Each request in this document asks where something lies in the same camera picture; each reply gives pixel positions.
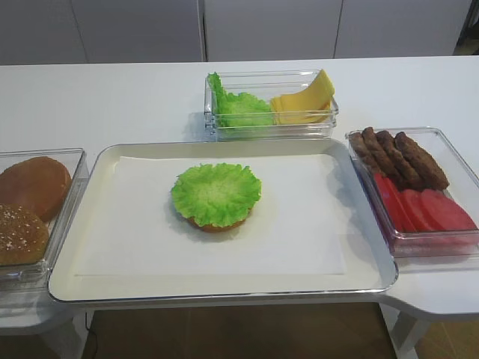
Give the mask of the plain brown bun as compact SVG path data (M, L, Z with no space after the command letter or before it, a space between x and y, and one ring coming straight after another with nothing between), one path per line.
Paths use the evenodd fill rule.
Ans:
M62 163L48 156L34 157L1 173L1 203L25 207L48 222L63 206L71 182Z

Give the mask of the bottom bun half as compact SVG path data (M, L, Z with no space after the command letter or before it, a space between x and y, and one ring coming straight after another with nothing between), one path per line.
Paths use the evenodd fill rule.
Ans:
M193 227L196 227L198 228L199 230L202 230L204 232L207 232L207 233L220 233L220 232L225 232L225 231L229 231L229 230L232 230L236 227L239 227L241 226L242 224L245 223L245 219L241 220L241 221L237 221L235 222L234 224L230 225L230 226L224 226L224 227L218 227L218 226L214 226L212 224L205 224L203 226L200 226L199 224L196 223L195 221L195 218L194 217L191 217L188 219L188 222L193 226Z

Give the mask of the clear bun container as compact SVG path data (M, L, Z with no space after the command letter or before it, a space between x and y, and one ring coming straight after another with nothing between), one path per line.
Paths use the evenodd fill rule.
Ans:
M58 214L51 221L43 221L49 231L49 242L43 258L33 264L1 265L1 293L33 290L45 286L88 181L86 153L81 148L3 152L1 173L12 165L39 156L48 156L62 163L69 171L72 182Z

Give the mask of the green lettuce leaf on bun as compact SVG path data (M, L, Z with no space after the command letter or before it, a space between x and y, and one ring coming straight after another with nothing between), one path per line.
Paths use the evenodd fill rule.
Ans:
M260 200L262 182L249 166L194 166L177 176L171 190L176 211L199 227L231 227L247 219Z

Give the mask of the green lettuce stack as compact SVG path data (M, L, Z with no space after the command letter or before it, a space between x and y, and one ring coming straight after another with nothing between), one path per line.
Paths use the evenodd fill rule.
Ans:
M220 127L271 126L275 124L270 105L256 96L242 92L227 92L218 73L210 73L208 84L214 93Z

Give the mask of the yellow cheese slices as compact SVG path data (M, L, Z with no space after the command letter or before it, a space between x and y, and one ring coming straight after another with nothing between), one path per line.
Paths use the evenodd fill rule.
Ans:
M318 123L326 119L335 88L325 70L319 71L304 90L283 94L270 100L277 122L282 125Z

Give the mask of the clear patty tomato container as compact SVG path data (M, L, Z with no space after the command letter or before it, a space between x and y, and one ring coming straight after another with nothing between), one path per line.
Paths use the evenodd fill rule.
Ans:
M398 189L394 184L394 192L400 202L405 227L403 232L396 231L382 202L373 174L364 166L350 145L349 137L355 132L362 133L363 130L347 133L346 140L353 166L363 183L366 196L370 201L371 208L390 252L395 257L476 254L478 252L478 176L466 164L463 157L456 151L444 134L438 129L428 127L373 129L375 134L382 130L388 131L393 138L395 138L397 133L405 132L406 135L425 149L436 160L449 181L449 186L444 191L439 192L453 200L469 214L477 226L476 230L439 230L428 220L433 229L431 231L418 232L406 214L400 198L402 191L411 188ZM424 185L424 188L418 192L421 194L426 189L431 188L426 188Z

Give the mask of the white paper liner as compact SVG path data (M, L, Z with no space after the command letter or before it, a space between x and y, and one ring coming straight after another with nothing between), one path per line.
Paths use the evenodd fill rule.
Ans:
M122 156L97 168L83 205L85 243L76 273L85 275L341 274L333 226L348 221L327 182L337 167L324 156L239 159L262 182L245 223L205 233L174 209L177 177L199 159Z

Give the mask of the white serving tray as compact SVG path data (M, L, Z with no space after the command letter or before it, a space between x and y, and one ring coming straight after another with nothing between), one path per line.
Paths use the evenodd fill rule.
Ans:
M337 199L348 211L347 222L333 226L332 239L341 247L341 274L209 274L209 275L85 275L76 273L82 255L88 213L83 198L97 168L122 156L140 159L199 159L200 165L239 164L241 158L316 156L334 159L337 167L327 182L337 182ZM349 150L325 139L210 143L118 144L98 155L85 193L71 222L49 278L50 295L70 303L114 301L221 302L264 297L304 297L382 292L397 279L397 266L376 224L355 173Z

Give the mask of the sesame top bun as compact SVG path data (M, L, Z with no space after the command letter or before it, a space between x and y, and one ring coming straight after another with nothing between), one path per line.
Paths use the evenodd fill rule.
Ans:
M43 258L49 231L32 211L2 204L0 231L2 266L33 264Z

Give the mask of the brown meat patty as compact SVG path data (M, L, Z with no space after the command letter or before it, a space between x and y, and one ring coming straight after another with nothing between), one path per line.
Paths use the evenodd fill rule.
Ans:
M384 149L396 170L403 177L403 188L411 188L420 191L424 188L424 181L418 175L417 171L403 157L403 154L396 148L395 139L385 130L376 133L376 139Z
M444 191L449 186L448 178L442 168L416 141L405 132L397 133L394 141L396 148L422 178L426 188Z
M406 182L403 176L396 169L393 161L379 144L373 128L366 127L361 134L366 147L375 158L382 172L397 186L398 189L404 189Z
M366 147L362 134L359 132L353 133L349 137L350 145L354 149L356 155L363 162L364 166L369 170L371 174L379 174L385 177L385 173L382 171L372 153Z

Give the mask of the brown meat patty middle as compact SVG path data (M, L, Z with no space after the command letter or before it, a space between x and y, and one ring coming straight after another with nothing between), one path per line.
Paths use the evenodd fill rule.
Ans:
M385 130L376 133L376 139L384 149L396 170L403 177L403 188L411 188L420 191L424 188L424 181L418 175L417 171L403 157L403 154L396 148L395 139Z

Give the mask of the brown meat patty right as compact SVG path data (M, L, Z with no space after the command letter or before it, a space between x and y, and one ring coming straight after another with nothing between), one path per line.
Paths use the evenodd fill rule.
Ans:
M426 188L444 191L449 186L448 178L442 168L416 141L405 132L397 133L394 141L396 148L422 178Z

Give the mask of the red tomato slice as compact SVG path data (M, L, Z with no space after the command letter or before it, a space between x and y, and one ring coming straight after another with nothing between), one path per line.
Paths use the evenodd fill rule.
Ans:
M406 214L418 232L431 231L431 223L424 215L420 202L420 193L412 189L406 189L400 193L400 198Z
M395 230L403 232L405 229L403 212L400 209L400 202L394 192L394 183L382 174L374 174L373 178Z
M439 230L476 230L469 214L439 191L426 189L419 196L424 215Z

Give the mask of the clear lettuce cheese container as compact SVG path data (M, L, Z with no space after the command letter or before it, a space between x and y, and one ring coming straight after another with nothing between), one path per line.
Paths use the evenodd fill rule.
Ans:
M227 92L234 94L242 92L250 93L270 105L270 100L273 97L283 94L297 93L304 90L310 83L312 83L321 70L218 74L221 78L222 85ZM332 97L330 109L323 112L323 114L326 115L326 119L322 122L282 125L277 122L276 113L272 111L275 124L271 126L220 127L217 122L217 116L213 113L216 109L216 101L214 93L208 84L207 77L205 79L204 88L205 128L217 141L260 138L324 138L329 137L332 134L333 129L336 127L338 105L335 101L335 95Z

